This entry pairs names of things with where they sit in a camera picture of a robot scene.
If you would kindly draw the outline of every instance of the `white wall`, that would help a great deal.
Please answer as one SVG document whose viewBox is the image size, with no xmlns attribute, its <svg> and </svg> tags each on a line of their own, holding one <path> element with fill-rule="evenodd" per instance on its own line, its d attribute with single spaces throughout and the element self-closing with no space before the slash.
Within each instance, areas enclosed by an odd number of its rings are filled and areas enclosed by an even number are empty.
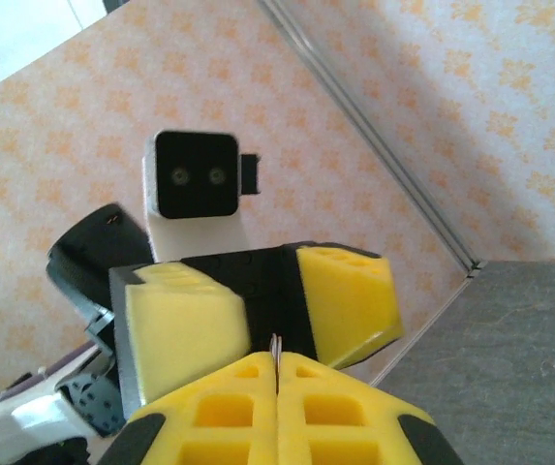
<svg viewBox="0 0 555 465">
<path fill-rule="evenodd" d="M 0 0 L 0 81 L 105 14 L 101 0 Z"/>
</svg>

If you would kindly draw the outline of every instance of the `yellow robot part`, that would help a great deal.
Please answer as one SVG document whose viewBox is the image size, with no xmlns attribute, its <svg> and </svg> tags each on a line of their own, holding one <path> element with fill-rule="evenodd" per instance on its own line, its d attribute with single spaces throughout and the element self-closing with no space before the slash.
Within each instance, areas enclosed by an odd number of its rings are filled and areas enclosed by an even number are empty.
<svg viewBox="0 0 555 465">
<path fill-rule="evenodd" d="M 388 259 L 331 247 L 296 254 L 320 363 L 347 367 L 404 334 Z"/>
<path fill-rule="evenodd" d="M 137 411 L 100 465 L 463 465 L 432 418 L 310 358 L 256 353 Z"/>
<path fill-rule="evenodd" d="M 126 286 L 126 316 L 142 403 L 249 353 L 245 305 L 229 288 L 183 263 L 135 274 L 144 284 Z"/>
</svg>

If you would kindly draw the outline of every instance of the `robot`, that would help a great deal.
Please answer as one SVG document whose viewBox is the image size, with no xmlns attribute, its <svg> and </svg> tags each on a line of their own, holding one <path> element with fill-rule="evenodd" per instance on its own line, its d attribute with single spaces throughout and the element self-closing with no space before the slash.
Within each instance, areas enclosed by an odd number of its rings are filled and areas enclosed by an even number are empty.
<svg viewBox="0 0 555 465">
<path fill-rule="evenodd" d="M 90 342 L 0 390 L 0 465 L 85 465 L 87 440 L 116 434 L 99 463 L 169 464 L 173 456 L 180 465 L 462 463 L 421 410 L 332 369 L 359 363 L 402 334 L 386 259 L 312 241 L 250 249 L 239 199 L 259 193 L 259 161 L 255 154 L 240 154 L 232 135 L 159 133 L 143 158 L 147 232 L 113 203 L 86 216 L 51 247 L 46 273 L 86 321 Z M 172 263 L 167 269 L 158 265 Z M 183 289 L 169 279 L 166 285 L 154 270 L 200 284 Z M 383 279 L 388 288 L 379 285 Z M 368 300 L 344 299 L 343 282 Z M 223 308 L 243 322 L 234 332 L 239 337 L 231 331 L 221 339 L 208 337 L 221 342 L 217 350 L 206 342 L 204 358 L 192 356 L 193 345 L 186 353 L 181 346 L 171 359 L 155 357 L 160 346 L 151 347 L 153 338 L 134 344 L 137 315 L 129 299 L 135 289 L 143 296 L 173 295 L 167 308 L 182 301 L 177 293 L 193 294 L 186 305 L 200 309 L 226 302 Z M 347 334 L 327 325 L 371 301 L 384 305 L 375 314 L 383 315 L 371 320 L 376 325 L 363 321 Z M 336 313 L 327 318 L 326 308 Z M 194 329 L 198 341 L 201 327 Z M 163 370 L 142 368 L 155 358 Z M 190 360 L 184 369 L 169 377 L 161 373 L 182 359 Z M 304 382 L 312 383 L 312 391 Z M 250 414 L 240 399 L 256 399 L 252 403 L 263 413 L 254 408 Z M 189 403 L 194 409 L 184 407 Z M 172 420 L 180 416 L 184 421 Z M 349 429 L 356 425 L 357 431 Z M 321 431 L 309 436 L 310 427 Z M 391 439 L 379 442 L 389 430 Z M 204 440 L 192 440 L 197 434 Z M 205 441 L 219 434 L 225 439 Z M 345 443 L 335 434 L 354 439 Z"/>
</svg>

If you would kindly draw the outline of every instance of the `floral wallpaper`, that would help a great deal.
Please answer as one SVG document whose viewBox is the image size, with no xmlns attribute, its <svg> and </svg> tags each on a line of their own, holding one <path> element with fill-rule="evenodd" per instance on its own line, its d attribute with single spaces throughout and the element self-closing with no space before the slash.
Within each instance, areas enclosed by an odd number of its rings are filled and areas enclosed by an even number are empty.
<svg viewBox="0 0 555 465">
<path fill-rule="evenodd" d="M 163 128 L 235 133 L 262 155 L 241 211 L 254 247 L 305 239 L 391 260 L 407 337 L 464 271 L 253 0 L 134 0 L 0 83 L 0 388 L 83 340 L 48 247 L 106 202 L 141 218 L 140 159 Z"/>
<path fill-rule="evenodd" d="M 555 0 L 283 0 L 487 260 L 555 259 Z"/>
</svg>

